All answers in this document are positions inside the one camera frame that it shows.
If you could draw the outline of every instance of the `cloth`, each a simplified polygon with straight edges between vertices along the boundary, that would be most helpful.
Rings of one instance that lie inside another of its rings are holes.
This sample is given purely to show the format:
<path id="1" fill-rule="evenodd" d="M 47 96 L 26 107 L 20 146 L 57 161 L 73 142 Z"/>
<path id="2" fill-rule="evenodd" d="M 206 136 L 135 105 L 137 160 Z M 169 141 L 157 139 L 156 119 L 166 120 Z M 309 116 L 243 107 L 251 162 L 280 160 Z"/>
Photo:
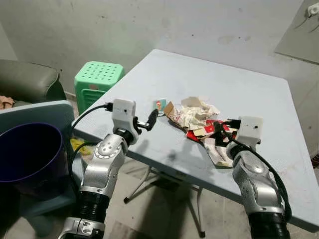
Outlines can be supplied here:
<path id="1" fill-rule="evenodd" d="M 14 100 L 11 97 L 0 96 L 0 110 L 12 108 Z"/>
<path id="2" fill-rule="evenodd" d="M 74 139 L 74 138 L 70 139 L 70 142 L 71 142 L 71 145 L 72 145 L 73 150 L 76 150 L 77 147 L 79 147 L 81 144 L 84 143 L 84 141 L 78 140 L 78 139 Z M 90 154 L 91 154 L 91 152 L 90 152 L 85 146 L 82 147 L 82 148 L 79 150 L 79 152 L 80 152 L 82 155 L 90 155 Z"/>

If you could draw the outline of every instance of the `trash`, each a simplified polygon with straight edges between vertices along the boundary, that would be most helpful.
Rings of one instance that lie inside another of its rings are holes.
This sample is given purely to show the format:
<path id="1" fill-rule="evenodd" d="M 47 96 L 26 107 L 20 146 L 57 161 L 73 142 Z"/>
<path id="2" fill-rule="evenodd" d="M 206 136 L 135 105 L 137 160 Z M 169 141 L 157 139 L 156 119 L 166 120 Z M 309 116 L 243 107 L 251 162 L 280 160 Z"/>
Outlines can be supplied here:
<path id="1" fill-rule="evenodd" d="M 159 111 L 159 116 L 165 115 L 164 108 L 166 107 L 166 99 L 158 99 L 154 101 L 154 109 Z"/>
<path id="2" fill-rule="evenodd" d="M 216 166 L 222 167 L 233 167 L 233 160 L 231 160 L 226 154 L 226 148 L 215 145 L 214 138 L 205 138 L 201 140 L 204 144 L 204 147 L 213 163 Z"/>
<path id="3" fill-rule="evenodd" d="M 188 97 L 181 101 L 182 109 L 177 110 L 172 102 L 164 108 L 165 115 L 181 128 L 188 130 L 206 126 L 206 120 L 217 116 L 220 111 L 198 97 Z"/>
<path id="4" fill-rule="evenodd" d="M 226 154 L 226 148 L 215 145 L 213 134 L 215 133 L 214 122 L 223 123 L 217 120 L 220 111 L 213 105 L 206 104 L 198 97 L 188 97 L 181 101 L 181 109 L 177 109 L 172 102 L 169 102 L 164 108 L 165 115 L 183 130 L 187 130 L 186 137 L 201 143 L 212 162 L 216 166 L 231 168 L 233 160 Z M 224 125 L 227 132 L 232 132 L 235 129 Z"/>

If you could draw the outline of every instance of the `gray wall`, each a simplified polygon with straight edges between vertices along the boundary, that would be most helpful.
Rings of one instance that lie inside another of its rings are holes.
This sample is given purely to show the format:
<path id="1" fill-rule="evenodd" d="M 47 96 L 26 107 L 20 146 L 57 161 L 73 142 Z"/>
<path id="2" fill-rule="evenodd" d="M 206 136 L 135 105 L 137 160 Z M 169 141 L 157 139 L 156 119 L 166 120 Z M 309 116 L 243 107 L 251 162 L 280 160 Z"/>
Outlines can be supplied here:
<path id="1" fill-rule="evenodd" d="M 16 60 L 16 55 L 0 23 L 0 59 Z"/>
<path id="2" fill-rule="evenodd" d="M 283 77 L 290 84 L 309 150 L 315 152 L 318 66 L 274 53 L 301 3 L 2 0 L 0 21 L 18 59 L 61 69 L 61 82 L 69 92 L 74 92 L 73 78 L 85 62 L 119 63 L 128 72 L 154 48 Z"/>
<path id="3" fill-rule="evenodd" d="M 304 0 L 275 52 L 319 65 L 318 16 L 305 14 L 316 3 L 318 0 Z"/>

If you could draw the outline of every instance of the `yellow object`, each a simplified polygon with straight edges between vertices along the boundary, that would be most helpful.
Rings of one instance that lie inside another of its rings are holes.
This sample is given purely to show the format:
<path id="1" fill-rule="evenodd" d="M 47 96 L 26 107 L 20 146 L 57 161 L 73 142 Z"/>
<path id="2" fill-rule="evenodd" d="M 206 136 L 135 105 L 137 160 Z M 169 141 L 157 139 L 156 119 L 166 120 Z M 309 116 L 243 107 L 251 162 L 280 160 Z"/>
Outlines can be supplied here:
<path id="1" fill-rule="evenodd" d="M 71 142 L 71 145 L 72 145 L 73 150 L 76 150 L 77 147 L 79 147 L 81 144 L 84 143 L 84 141 L 78 140 L 78 139 L 74 139 L 74 138 L 70 139 L 70 142 Z M 91 152 L 90 152 L 85 146 L 82 147 L 82 148 L 79 150 L 79 152 L 80 152 L 82 155 L 90 155 L 90 154 L 91 154 Z"/>

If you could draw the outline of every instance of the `metal table leg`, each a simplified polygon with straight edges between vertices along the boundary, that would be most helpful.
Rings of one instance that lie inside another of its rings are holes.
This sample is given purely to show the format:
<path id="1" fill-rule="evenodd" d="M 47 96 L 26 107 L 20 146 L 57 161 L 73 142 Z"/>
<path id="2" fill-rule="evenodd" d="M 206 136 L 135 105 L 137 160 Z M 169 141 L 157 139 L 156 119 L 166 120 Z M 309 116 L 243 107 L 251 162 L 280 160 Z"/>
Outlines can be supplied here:
<path id="1" fill-rule="evenodd" d="M 198 223 L 199 223 L 199 236 L 200 238 L 206 237 L 204 226 L 203 226 L 203 214 L 200 203 L 200 196 L 203 188 L 199 188 L 197 191 L 197 210 L 198 210 Z"/>
<path id="2" fill-rule="evenodd" d="M 138 188 L 146 181 L 147 177 L 149 176 L 150 172 L 151 172 L 151 167 L 149 166 L 143 176 L 143 178 L 141 178 L 138 186 L 123 200 L 125 204 L 127 204 L 130 201 L 130 198 L 133 196 L 133 194 L 138 190 Z"/>

